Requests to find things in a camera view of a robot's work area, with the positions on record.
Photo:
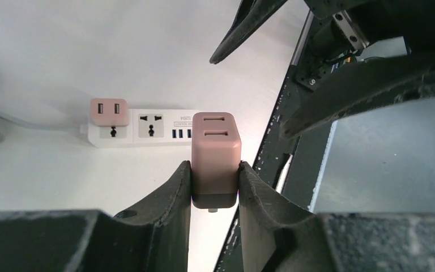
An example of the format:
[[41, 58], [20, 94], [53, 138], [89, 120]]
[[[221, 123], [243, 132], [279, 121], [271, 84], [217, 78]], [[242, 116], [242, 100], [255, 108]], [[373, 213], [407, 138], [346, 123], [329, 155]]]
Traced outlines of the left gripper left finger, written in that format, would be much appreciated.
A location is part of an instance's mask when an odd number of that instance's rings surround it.
[[186, 271], [191, 169], [110, 216], [100, 210], [0, 211], [0, 271]]

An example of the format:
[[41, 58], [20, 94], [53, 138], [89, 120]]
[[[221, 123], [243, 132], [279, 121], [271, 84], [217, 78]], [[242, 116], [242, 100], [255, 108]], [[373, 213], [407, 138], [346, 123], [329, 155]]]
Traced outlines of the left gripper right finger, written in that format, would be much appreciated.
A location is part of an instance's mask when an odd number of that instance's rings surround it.
[[245, 271], [435, 271], [435, 214], [320, 213], [239, 169]]

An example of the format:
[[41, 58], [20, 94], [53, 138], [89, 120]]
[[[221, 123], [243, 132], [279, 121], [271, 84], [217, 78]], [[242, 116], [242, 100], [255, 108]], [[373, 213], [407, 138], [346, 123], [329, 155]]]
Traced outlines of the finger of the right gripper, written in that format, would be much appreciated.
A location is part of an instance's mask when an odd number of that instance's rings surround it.
[[242, 0], [234, 21], [209, 62], [218, 64], [241, 46], [287, 0]]

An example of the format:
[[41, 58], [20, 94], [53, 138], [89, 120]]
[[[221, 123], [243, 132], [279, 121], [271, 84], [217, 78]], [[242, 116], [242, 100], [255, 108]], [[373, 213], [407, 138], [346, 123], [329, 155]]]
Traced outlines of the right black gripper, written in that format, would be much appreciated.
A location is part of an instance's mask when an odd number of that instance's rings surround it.
[[294, 81], [311, 90], [334, 65], [402, 37], [410, 55], [346, 64], [281, 125], [293, 138], [341, 118], [435, 97], [435, 1], [307, 1], [313, 15]]

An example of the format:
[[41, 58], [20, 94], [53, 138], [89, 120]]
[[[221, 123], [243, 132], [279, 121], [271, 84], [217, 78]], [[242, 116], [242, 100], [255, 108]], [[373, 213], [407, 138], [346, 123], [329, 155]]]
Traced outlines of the white power strip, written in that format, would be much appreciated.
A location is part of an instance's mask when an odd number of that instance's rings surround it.
[[129, 109], [127, 126], [87, 125], [87, 139], [97, 148], [189, 146], [197, 110]]

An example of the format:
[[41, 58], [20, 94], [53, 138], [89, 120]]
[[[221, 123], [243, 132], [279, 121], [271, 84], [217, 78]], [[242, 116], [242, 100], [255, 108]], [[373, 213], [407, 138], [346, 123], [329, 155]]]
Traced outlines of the pink plug adapter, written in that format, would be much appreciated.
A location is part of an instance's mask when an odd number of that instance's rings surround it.
[[242, 142], [234, 116], [199, 112], [193, 116], [191, 197], [202, 210], [228, 209], [238, 195]]
[[96, 126], [127, 126], [130, 122], [127, 101], [94, 98], [90, 101], [89, 118]]

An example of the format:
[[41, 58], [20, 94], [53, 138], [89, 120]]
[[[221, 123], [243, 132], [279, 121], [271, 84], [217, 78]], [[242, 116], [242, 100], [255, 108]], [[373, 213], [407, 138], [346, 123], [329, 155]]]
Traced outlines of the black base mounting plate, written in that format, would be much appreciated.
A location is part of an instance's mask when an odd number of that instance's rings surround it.
[[332, 70], [309, 48], [328, 25], [308, 13], [252, 169], [245, 171], [239, 205], [215, 266], [216, 271], [314, 271], [312, 252], [325, 244], [309, 209], [332, 126], [297, 138], [280, 126]]

